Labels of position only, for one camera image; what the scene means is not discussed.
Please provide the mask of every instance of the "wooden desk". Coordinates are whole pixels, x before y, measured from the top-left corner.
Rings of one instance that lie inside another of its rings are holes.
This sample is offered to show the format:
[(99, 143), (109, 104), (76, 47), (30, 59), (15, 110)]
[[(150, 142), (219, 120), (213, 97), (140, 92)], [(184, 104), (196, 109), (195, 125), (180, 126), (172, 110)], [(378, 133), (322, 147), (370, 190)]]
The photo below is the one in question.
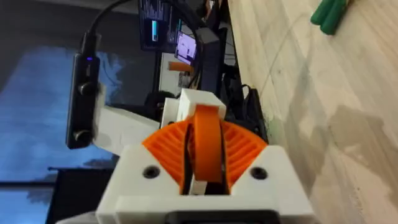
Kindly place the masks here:
[(316, 0), (228, 2), (243, 82), (318, 219), (397, 223), (397, 2), (354, 2), (334, 37), (310, 23)]

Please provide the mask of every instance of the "monitor screen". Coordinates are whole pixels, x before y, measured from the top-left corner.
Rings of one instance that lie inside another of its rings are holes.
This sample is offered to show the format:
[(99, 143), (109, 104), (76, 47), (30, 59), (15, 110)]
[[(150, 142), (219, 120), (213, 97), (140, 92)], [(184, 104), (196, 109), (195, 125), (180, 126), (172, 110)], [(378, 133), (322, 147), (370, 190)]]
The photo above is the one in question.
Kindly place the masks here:
[(174, 53), (182, 21), (179, 13), (162, 0), (139, 0), (142, 50)]
[(193, 37), (183, 32), (178, 33), (177, 48), (175, 49), (175, 57), (188, 65), (191, 65), (195, 58), (197, 43)]

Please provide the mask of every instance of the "black cable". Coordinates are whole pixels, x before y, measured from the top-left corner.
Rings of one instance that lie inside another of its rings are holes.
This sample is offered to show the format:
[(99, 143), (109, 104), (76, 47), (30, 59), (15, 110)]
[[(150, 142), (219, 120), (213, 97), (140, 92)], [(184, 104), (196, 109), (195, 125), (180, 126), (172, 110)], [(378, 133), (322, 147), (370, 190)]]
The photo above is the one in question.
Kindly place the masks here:
[(121, 4), (124, 4), (126, 2), (129, 2), (131, 0), (117, 0), (114, 3), (110, 4), (108, 7), (106, 7), (105, 9), (103, 9), (95, 18), (95, 20), (93, 21), (88, 33), (93, 35), (96, 33), (97, 28), (98, 28), (98, 24), (100, 24), (101, 20), (103, 19), (104, 16), (107, 15), (107, 13), (109, 13), (110, 11), (112, 11), (115, 7), (120, 6)]

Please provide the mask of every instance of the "green marker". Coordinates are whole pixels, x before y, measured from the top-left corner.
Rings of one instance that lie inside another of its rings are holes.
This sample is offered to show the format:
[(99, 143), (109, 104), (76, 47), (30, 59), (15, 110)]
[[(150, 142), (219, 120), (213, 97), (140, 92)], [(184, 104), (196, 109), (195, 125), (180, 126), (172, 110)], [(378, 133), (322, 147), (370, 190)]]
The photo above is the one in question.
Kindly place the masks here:
[(311, 23), (320, 25), (325, 34), (335, 34), (348, 3), (349, 0), (323, 0), (312, 15)]

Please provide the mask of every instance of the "screw hole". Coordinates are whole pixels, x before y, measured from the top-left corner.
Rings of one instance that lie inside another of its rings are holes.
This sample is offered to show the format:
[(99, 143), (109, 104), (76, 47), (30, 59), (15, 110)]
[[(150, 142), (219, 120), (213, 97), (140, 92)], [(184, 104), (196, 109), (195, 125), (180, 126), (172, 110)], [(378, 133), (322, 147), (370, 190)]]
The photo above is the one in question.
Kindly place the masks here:
[(250, 174), (257, 180), (265, 180), (268, 177), (268, 173), (261, 167), (254, 167), (250, 170)]
[(153, 179), (159, 176), (160, 169), (157, 166), (149, 166), (144, 169), (143, 176), (147, 179)]

